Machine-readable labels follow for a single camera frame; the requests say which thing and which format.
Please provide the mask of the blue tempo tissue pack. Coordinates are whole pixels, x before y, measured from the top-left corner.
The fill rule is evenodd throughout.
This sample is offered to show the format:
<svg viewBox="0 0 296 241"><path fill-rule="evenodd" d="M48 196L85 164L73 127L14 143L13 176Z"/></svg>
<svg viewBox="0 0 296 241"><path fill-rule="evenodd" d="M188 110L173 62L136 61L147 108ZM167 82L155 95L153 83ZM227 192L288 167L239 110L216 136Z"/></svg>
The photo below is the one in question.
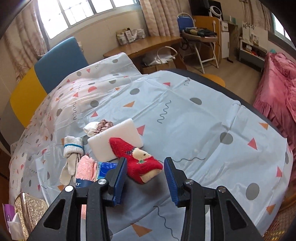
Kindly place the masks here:
<svg viewBox="0 0 296 241"><path fill-rule="evenodd" d="M113 162L98 162L95 181L105 178L109 170L115 169L118 163Z"/></svg>

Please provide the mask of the red christmas sock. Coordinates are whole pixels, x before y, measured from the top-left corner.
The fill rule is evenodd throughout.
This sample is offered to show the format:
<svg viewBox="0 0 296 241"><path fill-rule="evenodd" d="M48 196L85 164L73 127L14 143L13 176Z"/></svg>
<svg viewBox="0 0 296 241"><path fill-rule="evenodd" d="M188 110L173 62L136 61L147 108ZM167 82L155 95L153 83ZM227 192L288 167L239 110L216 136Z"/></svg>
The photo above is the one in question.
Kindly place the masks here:
<svg viewBox="0 0 296 241"><path fill-rule="evenodd" d="M127 175L139 184L145 184L163 170L163 165L146 151L136 148L121 138L110 138L116 157L127 160Z"/></svg>

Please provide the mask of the pink fluffy sock roll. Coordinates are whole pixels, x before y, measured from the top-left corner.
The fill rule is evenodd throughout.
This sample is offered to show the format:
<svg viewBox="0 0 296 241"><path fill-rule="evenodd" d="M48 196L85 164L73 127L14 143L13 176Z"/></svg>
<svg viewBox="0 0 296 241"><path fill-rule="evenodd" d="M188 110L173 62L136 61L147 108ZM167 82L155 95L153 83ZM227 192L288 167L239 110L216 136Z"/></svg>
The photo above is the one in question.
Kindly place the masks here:
<svg viewBox="0 0 296 241"><path fill-rule="evenodd" d="M83 156L78 165L76 171L76 188L84 188L91 185L97 172L97 162L87 155Z"/></svg>

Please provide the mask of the white socks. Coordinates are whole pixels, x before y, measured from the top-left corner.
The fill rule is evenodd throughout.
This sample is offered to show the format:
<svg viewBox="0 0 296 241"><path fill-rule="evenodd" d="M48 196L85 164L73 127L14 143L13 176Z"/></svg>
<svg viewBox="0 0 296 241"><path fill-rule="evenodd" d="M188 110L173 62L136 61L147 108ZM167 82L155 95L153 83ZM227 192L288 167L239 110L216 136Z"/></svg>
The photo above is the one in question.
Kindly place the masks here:
<svg viewBox="0 0 296 241"><path fill-rule="evenodd" d="M84 155L84 145L81 138L67 136L64 138L63 156L66 163L60 174L60 182L64 186L71 181L76 182L77 165Z"/></svg>

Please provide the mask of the dusty pink scrunchie with cloth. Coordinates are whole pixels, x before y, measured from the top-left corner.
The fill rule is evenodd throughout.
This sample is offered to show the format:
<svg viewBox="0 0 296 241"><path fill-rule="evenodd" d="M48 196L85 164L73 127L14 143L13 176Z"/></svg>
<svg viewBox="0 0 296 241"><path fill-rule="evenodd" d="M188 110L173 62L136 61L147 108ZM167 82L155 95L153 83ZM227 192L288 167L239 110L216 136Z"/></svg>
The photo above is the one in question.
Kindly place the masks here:
<svg viewBox="0 0 296 241"><path fill-rule="evenodd" d="M84 132L88 137L93 137L96 134L99 134L108 128L113 127L113 122L109 120L102 119L101 121L93 121L88 123L84 128Z"/></svg>

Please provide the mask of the patterned plastic tablecloth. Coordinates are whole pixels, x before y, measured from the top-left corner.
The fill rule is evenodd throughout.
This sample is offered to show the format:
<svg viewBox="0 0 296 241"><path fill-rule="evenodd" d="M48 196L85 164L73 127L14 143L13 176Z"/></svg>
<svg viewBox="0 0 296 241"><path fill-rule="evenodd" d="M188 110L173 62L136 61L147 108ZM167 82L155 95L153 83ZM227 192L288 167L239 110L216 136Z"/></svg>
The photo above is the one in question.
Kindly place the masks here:
<svg viewBox="0 0 296 241"><path fill-rule="evenodd" d="M261 114L191 78L170 71L142 75L126 54L82 68L41 99L13 143L9 202L21 193L51 204L65 165L62 138L82 139L84 126L132 119L143 149L202 186L225 186L261 234L274 220L292 171L287 139Z"/></svg>

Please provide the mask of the yellow round stool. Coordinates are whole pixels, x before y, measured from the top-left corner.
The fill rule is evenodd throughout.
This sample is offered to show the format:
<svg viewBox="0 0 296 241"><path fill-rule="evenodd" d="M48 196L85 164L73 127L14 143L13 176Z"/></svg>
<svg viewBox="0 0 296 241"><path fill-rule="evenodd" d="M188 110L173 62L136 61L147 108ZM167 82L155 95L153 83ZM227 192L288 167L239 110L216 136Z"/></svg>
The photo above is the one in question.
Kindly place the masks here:
<svg viewBox="0 0 296 241"><path fill-rule="evenodd" d="M225 81L218 77L217 75L213 75L213 74L202 74L203 77L210 79L211 81L217 83L218 85L222 86L222 87L226 87L226 83Z"/></svg>

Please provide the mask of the purple tissue box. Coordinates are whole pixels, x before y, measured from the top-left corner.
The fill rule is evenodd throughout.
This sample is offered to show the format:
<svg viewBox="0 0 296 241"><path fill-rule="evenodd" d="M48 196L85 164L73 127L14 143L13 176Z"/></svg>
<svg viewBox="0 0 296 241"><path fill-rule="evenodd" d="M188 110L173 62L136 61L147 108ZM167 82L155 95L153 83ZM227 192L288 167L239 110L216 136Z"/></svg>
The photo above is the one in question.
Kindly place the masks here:
<svg viewBox="0 0 296 241"><path fill-rule="evenodd" d="M10 204L3 204L3 211L6 227L11 235L11 239L22 240L22 227L19 216L15 214L14 207Z"/></svg>

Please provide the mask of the white basket under desk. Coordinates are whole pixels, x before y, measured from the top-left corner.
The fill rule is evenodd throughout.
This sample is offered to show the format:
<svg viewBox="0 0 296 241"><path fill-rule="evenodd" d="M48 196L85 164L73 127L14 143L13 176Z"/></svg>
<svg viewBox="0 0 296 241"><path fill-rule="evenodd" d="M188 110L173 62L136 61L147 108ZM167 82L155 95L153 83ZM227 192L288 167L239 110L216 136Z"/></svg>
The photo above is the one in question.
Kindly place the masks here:
<svg viewBox="0 0 296 241"><path fill-rule="evenodd" d="M166 64L171 61L174 61L178 55L178 52L170 47L160 47L157 50L152 50L148 53L146 53L142 59L142 62L145 66L155 66L155 65L161 65Z"/></svg>

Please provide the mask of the pink ruffled bedspread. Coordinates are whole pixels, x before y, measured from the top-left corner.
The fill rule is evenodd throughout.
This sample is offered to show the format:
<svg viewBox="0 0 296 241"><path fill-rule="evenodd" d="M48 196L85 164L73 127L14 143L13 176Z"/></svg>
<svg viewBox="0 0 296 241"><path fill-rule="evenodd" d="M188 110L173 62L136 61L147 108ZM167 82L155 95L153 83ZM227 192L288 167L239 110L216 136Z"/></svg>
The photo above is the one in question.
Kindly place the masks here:
<svg viewBox="0 0 296 241"><path fill-rule="evenodd" d="M295 157L295 63L267 53L253 106L287 138Z"/></svg>

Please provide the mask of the wooden desk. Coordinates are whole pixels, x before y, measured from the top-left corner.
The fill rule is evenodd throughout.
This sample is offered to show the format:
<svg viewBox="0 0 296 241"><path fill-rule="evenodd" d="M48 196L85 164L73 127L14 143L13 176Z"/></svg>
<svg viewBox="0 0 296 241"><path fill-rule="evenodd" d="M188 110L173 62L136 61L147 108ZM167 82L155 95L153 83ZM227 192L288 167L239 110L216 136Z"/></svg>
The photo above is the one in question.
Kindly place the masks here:
<svg viewBox="0 0 296 241"><path fill-rule="evenodd" d="M144 39L137 40L130 44L118 46L111 51L104 53L104 58L109 58L124 52L130 59L144 55L147 52L157 50L165 46L173 46L182 42L181 37L172 36L149 36Z"/></svg>

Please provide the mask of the packages on desk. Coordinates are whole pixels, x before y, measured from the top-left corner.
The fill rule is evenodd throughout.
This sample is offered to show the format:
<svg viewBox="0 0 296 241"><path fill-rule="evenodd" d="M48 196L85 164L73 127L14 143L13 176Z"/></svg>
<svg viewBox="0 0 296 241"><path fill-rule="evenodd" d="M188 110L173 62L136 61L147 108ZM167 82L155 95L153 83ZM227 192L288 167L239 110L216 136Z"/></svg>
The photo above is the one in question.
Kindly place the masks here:
<svg viewBox="0 0 296 241"><path fill-rule="evenodd" d="M130 28L125 28L116 31L115 34L120 46L133 43L146 37L144 29L131 30Z"/></svg>

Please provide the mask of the left floral curtain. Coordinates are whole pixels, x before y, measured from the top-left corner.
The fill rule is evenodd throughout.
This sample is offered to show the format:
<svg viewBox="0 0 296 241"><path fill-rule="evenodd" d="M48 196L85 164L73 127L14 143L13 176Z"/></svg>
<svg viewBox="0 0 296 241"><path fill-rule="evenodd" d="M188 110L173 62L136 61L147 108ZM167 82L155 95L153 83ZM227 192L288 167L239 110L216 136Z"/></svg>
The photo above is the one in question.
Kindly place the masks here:
<svg viewBox="0 0 296 241"><path fill-rule="evenodd" d="M4 44L16 73L16 82L48 52L42 33L37 1L31 1L14 18L4 33Z"/></svg>

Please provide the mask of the floral curtain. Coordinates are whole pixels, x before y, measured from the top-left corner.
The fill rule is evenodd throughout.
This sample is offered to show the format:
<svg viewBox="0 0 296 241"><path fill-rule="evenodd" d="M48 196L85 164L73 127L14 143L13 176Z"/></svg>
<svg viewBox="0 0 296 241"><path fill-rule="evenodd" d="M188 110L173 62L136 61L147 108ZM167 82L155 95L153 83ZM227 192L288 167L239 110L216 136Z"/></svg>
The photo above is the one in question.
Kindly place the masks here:
<svg viewBox="0 0 296 241"><path fill-rule="evenodd" d="M42 33L37 1L31 1L14 18L4 33L4 44L16 73L16 82L48 52Z"/></svg>
<svg viewBox="0 0 296 241"><path fill-rule="evenodd" d="M191 15L188 0L140 0L139 3L150 36L179 37L178 14Z"/></svg>

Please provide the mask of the right floral curtain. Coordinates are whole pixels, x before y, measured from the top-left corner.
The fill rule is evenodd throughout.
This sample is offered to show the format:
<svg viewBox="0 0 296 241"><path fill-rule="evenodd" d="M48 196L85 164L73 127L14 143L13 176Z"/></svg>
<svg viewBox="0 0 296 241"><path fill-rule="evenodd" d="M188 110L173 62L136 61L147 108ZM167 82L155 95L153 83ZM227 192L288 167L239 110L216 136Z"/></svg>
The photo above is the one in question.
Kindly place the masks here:
<svg viewBox="0 0 296 241"><path fill-rule="evenodd" d="M178 14L191 15L188 0L140 0L139 3L150 36L179 37Z"/></svg>

